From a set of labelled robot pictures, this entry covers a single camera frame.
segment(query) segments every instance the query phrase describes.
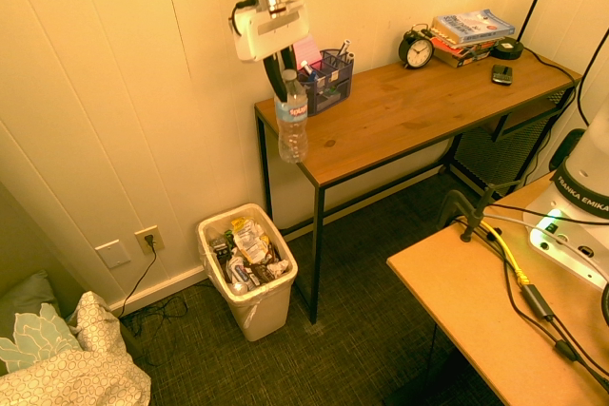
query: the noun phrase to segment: black alarm clock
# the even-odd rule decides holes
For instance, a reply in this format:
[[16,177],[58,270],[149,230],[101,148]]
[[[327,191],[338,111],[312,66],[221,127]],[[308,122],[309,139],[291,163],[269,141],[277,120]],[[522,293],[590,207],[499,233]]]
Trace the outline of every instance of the black alarm clock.
[[[425,29],[415,30],[416,26],[425,26]],[[431,36],[426,24],[416,24],[403,35],[398,54],[406,68],[422,68],[431,60],[434,55],[434,46],[429,40]]]

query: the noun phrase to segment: gray carpet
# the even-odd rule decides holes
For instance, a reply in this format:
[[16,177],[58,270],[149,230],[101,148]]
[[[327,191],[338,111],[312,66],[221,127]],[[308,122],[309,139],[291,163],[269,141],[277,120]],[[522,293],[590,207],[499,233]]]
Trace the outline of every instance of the gray carpet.
[[[327,225],[315,325],[293,287],[285,326],[248,342],[208,280],[123,318],[147,351],[137,362],[152,377],[151,404],[382,405],[425,373],[434,329],[386,260],[434,232],[452,188],[477,199],[451,175],[438,175]],[[305,274],[311,243],[310,234],[289,243]],[[185,316],[159,316],[162,306],[180,314],[183,303]],[[432,365],[452,349],[438,331]],[[417,404],[501,402],[465,364]]]

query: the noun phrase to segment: light wood table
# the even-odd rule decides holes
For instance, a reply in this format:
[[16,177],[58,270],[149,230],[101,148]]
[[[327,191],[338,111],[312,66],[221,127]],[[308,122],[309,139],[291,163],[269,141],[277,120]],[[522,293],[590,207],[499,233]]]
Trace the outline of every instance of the light wood table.
[[[433,59],[419,70],[404,69],[400,63],[375,68],[354,75],[349,98],[308,118],[309,153],[298,167],[315,187],[314,217],[282,233],[291,233],[313,223],[310,294],[304,292],[306,285],[302,278],[297,278],[297,285],[309,305],[311,322],[317,318],[324,217],[356,202],[325,210],[324,198],[328,188],[476,126],[490,125],[502,132],[514,127],[513,124],[521,119],[556,117],[574,86],[567,76],[540,64],[528,51],[520,59],[510,61],[514,69],[512,86],[495,85],[490,81],[491,68],[497,63],[505,64],[505,61],[489,57],[462,68],[452,68]],[[576,72],[566,71],[576,83],[580,80]],[[555,93],[562,94],[560,101],[548,102],[547,97]],[[255,112],[264,175],[265,210],[272,219],[265,134],[270,131],[277,138],[279,131],[273,100],[256,104]],[[542,135],[534,149],[539,147]],[[447,157],[451,154],[454,151],[449,151]],[[438,164],[419,170],[419,173],[434,166]],[[416,174],[404,176],[376,191],[386,190]],[[369,194],[357,201],[369,197]]]
[[[538,180],[500,203],[526,207],[547,185],[547,179]],[[488,212],[521,220],[520,211],[489,207]],[[529,247],[524,226],[486,221],[501,228],[519,266],[554,313],[586,352],[609,369],[601,292]],[[609,404],[609,395],[583,367],[560,356],[547,336],[514,312],[502,260],[476,236],[462,242],[462,231],[462,225],[453,224],[389,258],[388,264],[505,404]],[[510,273],[517,305],[533,317],[512,277]]]

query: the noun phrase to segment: patterned blanket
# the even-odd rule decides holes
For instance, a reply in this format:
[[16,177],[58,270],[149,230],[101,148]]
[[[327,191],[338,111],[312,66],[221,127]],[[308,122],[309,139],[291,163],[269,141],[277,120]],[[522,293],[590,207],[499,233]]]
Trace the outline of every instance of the patterned blanket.
[[133,363],[104,301],[85,293],[68,324],[83,350],[0,377],[0,406],[148,405],[150,377]]

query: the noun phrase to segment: trash can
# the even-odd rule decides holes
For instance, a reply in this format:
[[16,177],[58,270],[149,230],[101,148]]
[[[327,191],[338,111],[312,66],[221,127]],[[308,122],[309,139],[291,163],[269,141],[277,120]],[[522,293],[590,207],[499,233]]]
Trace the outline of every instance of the trash can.
[[[231,221],[240,217],[252,218],[258,223],[277,247],[281,260],[287,260],[289,265],[278,279],[237,296],[228,288],[220,263],[207,244],[206,230],[213,227],[219,233],[224,233],[231,227]],[[230,311],[246,339],[255,341],[283,327],[287,319],[291,287],[298,273],[298,266],[284,238],[263,209],[254,203],[239,206],[200,222],[197,225],[197,234],[199,253],[207,276],[228,302]]]

